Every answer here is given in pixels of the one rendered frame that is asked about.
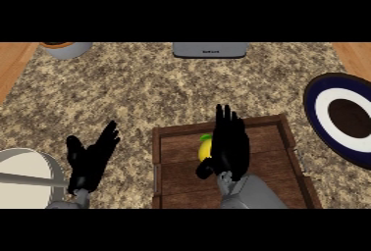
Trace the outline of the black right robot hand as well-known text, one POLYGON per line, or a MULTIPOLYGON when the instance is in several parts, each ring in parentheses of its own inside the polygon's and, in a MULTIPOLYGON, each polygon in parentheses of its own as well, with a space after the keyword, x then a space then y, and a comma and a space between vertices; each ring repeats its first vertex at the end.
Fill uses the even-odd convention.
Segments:
POLYGON ((223 172, 239 181, 248 171, 251 157, 250 138, 244 120, 228 105, 216 105, 216 124, 211 135, 210 156, 201 161, 195 174, 201 179, 223 172))

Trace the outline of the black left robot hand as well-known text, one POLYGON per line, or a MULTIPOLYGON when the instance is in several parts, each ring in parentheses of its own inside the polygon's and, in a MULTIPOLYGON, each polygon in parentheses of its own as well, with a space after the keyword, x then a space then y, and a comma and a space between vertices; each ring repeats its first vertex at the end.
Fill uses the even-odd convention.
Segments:
POLYGON ((80 189, 89 192, 98 189, 114 148, 120 142, 115 126, 115 121, 111 121, 96 143, 89 147, 84 147, 75 135, 66 137, 66 160, 72 168, 69 194, 75 194, 80 189))

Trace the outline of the yellow lemon with green leaf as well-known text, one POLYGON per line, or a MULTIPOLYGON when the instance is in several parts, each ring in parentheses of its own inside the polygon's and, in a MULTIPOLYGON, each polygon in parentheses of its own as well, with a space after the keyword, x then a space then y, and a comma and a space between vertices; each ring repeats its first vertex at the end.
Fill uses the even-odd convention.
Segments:
POLYGON ((210 152, 211 152, 211 134, 205 133, 200 137, 200 148, 198 148, 198 160, 202 161, 205 158, 210 158, 210 152))

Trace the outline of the brown wooden tray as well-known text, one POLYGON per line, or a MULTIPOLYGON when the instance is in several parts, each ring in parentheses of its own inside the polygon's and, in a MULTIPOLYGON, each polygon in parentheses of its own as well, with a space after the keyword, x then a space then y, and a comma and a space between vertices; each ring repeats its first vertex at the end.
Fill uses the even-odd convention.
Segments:
MULTIPOLYGON (((244 119, 251 143, 250 171, 266 182, 293 209, 322 207, 312 180, 303 175, 294 154, 296 141, 282 114, 244 119)), ((200 179, 200 137, 213 123, 152 129, 155 209, 207 209, 220 205, 216 178, 200 179)))

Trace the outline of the navy white brown plate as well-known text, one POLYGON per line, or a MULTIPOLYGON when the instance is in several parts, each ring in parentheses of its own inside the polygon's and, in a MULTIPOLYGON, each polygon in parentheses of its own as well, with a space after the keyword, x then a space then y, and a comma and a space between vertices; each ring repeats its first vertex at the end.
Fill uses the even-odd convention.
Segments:
POLYGON ((337 155, 371 170, 371 81, 328 73, 304 89, 303 106, 313 131, 337 155))

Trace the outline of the white round pot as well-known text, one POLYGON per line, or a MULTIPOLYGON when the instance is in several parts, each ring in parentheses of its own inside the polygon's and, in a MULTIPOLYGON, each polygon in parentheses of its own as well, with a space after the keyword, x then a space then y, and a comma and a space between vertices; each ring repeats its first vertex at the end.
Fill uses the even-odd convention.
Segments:
POLYGON ((0 209, 44 209, 64 199, 66 185, 49 154, 30 148, 0 150, 0 209))

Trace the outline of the grey appliance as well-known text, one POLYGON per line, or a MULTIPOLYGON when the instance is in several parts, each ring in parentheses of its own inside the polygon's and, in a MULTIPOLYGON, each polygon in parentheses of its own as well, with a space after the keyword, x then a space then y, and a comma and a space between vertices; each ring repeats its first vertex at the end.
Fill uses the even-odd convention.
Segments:
POLYGON ((235 59, 245 57, 248 46, 248 42, 174 42, 173 54, 188 59, 235 59))

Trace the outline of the grey pot with orange rim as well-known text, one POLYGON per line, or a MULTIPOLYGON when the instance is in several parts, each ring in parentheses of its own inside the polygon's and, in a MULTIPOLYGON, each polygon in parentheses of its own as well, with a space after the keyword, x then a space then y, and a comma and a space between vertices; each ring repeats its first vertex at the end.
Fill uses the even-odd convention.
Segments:
POLYGON ((61 60, 81 56, 92 48, 92 42, 41 42, 40 46, 46 52, 61 60))

